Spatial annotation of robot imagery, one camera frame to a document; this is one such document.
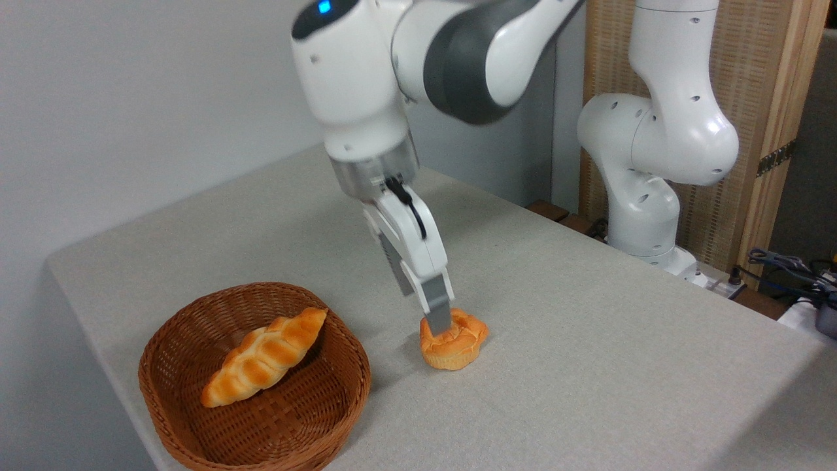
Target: wooden panel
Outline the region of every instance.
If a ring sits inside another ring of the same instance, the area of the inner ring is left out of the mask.
[[[738,160],[717,185],[672,185],[682,208],[677,243],[698,260],[728,271],[751,245],[745,233],[766,231],[769,238],[787,165],[758,183],[762,194],[754,191],[758,161],[796,134],[817,49],[813,36],[816,28],[821,33],[827,6],[828,0],[721,0],[710,72],[718,103],[738,131]],[[633,12],[633,0],[589,0],[585,100],[611,92],[648,96],[628,63]],[[579,197],[581,215],[607,215],[601,177],[586,154]]]
[[[828,2],[793,3],[788,41],[779,65],[779,69],[787,73],[778,77],[773,91],[768,138],[762,146],[763,155],[768,155],[796,138],[828,7]],[[762,272],[762,266],[747,264],[747,253],[754,246],[766,248],[770,245],[787,174],[788,164],[785,163],[757,177],[753,182],[742,244],[736,256],[737,263],[756,273]]]

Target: table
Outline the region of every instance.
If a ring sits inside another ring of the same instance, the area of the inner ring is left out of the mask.
[[[53,254],[95,357],[159,469],[137,386],[179,308],[255,281],[310,289],[362,342],[372,393],[341,469],[837,469],[837,352],[479,189],[413,186],[449,254],[455,306],[491,336],[457,372],[419,352],[359,204],[322,147]]]

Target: white wall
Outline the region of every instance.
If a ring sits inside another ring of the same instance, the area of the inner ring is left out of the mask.
[[[44,259],[318,143],[288,45],[302,3],[0,0],[0,469],[150,467]],[[467,134],[419,109],[423,161],[529,198],[467,168],[519,186],[548,166],[527,128],[552,114],[545,87]]]
[[[587,3],[564,24],[556,40],[555,127],[552,139],[552,202],[578,212],[581,144],[576,125],[584,91],[584,31]]]

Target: pastry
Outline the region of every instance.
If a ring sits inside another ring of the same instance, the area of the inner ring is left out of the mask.
[[[462,309],[450,309],[450,329],[433,336],[427,319],[421,319],[420,346],[424,361],[439,370],[461,370],[480,354],[488,326]]]
[[[306,356],[325,320],[325,309],[307,308],[296,317],[278,317],[268,327],[245,335],[209,378],[201,404],[226,406],[276,384]]]

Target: croissant-shaped bread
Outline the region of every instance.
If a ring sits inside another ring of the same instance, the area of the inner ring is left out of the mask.
[[[326,310],[307,308],[293,318],[278,317],[244,336],[203,388],[201,404],[226,406],[276,384],[306,356],[326,320]]]
[[[462,309],[450,309],[450,329],[433,336],[427,319],[421,319],[420,347],[424,361],[439,370],[461,370],[480,355],[488,326]]]

